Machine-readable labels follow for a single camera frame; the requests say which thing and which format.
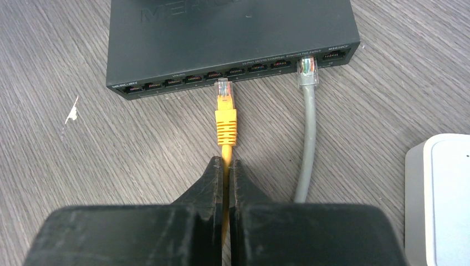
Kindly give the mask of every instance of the mercury logo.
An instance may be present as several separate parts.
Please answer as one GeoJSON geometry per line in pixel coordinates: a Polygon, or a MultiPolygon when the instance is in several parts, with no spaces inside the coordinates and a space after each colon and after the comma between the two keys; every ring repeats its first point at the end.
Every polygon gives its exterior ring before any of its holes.
{"type": "Polygon", "coordinates": [[[113,87],[113,89],[116,89],[116,88],[120,88],[120,87],[127,87],[127,86],[132,86],[132,85],[136,85],[137,82],[129,82],[129,83],[124,83],[124,84],[120,84],[120,85],[114,85],[114,86],[111,86],[113,87]]]}
{"type": "Polygon", "coordinates": [[[328,49],[328,51],[344,49],[344,48],[347,48],[347,47],[349,47],[349,44],[348,45],[337,46],[337,47],[331,47],[330,49],[328,49]]]}
{"type": "Polygon", "coordinates": [[[152,8],[141,10],[141,23],[157,21],[161,18],[170,18],[188,13],[202,12],[206,9],[225,6],[242,0],[181,0],[161,4],[152,8]]]}

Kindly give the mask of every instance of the white rounded corner device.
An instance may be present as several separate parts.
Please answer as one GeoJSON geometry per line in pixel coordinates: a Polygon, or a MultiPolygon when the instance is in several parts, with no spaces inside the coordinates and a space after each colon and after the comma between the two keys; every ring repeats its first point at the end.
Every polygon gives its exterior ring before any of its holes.
{"type": "Polygon", "coordinates": [[[470,265],[470,135],[436,135],[406,154],[405,253],[411,266],[470,265]]]}

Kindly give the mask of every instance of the yellow cable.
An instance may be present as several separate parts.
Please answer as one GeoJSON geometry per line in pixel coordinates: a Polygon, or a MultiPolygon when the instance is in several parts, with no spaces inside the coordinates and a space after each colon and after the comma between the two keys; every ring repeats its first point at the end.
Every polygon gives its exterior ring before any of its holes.
{"type": "Polygon", "coordinates": [[[223,160],[223,201],[222,201],[222,246],[227,234],[229,221],[229,167],[232,162],[232,146],[237,144],[237,109],[233,105],[232,82],[219,79],[216,125],[217,142],[222,147],[223,160]]]}

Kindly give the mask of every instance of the white paint chip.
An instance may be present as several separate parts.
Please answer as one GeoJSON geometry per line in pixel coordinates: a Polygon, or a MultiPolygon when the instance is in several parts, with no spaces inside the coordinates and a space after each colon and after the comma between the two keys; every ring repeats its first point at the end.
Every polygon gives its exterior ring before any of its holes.
{"type": "Polygon", "coordinates": [[[76,102],[77,101],[78,101],[78,95],[76,96],[75,103],[72,106],[72,110],[70,111],[69,115],[67,116],[67,119],[65,119],[64,125],[67,124],[67,121],[69,121],[69,119],[72,119],[74,121],[77,119],[77,117],[78,117],[77,114],[76,114],[76,102]]]}

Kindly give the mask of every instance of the empty ethernet port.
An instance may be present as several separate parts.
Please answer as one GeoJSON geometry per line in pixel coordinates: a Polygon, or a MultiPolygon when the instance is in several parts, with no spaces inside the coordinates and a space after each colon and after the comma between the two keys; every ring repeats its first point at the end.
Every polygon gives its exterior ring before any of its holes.
{"type": "Polygon", "coordinates": [[[323,61],[333,61],[343,59],[346,56],[346,52],[341,50],[332,51],[328,54],[323,55],[323,61]]]}
{"type": "Polygon", "coordinates": [[[243,75],[243,74],[245,74],[245,70],[242,68],[232,68],[229,71],[227,71],[227,77],[238,76],[238,75],[243,75]]]}
{"type": "Polygon", "coordinates": [[[286,61],[286,60],[278,60],[275,63],[271,64],[271,69],[288,68],[288,67],[290,67],[290,61],[286,61]]]}
{"type": "Polygon", "coordinates": [[[260,71],[265,71],[265,70],[268,70],[268,66],[263,65],[263,64],[252,65],[250,68],[248,68],[249,73],[255,73],[255,72],[260,72],[260,71]]]}
{"type": "Polygon", "coordinates": [[[161,83],[147,83],[145,84],[145,90],[156,90],[162,87],[161,83]]]}
{"type": "Polygon", "coordinates": [[[219,78],[222,78],[223,77],[223,74],[220,73],[220,72],[209,72],[207,73],[207,75],[204,76],[204,78],[206,78],[206,80],[212,80],[212,79],[219,79],[219,78]]]}
{"type": "Polygon", "coordinates": [[[175,79],[167,79],[165,80],[165,87],[172,87],[172,86],[178,86],[183,84],[181,80],[175,80],[175,79]]]}
{"type": "Polygon", "coordinates": [[[184,79],[184,82],[186,84],[188,83],[194,83],[194,82],[199,82],[199,81],[202,81],[202,77],[201,76],[187,76],[185,79],[184,79]]]}
{"type": "Polygon", "coordinates": [[[124,88],[124,93],[126,93],[126,94],[139,93],[141,91],[143,91],[143,90],[142,90],[142,87],[140,87],[140,86],[136,86],[136,87],[128,86],[128,87],[124,88]]]}

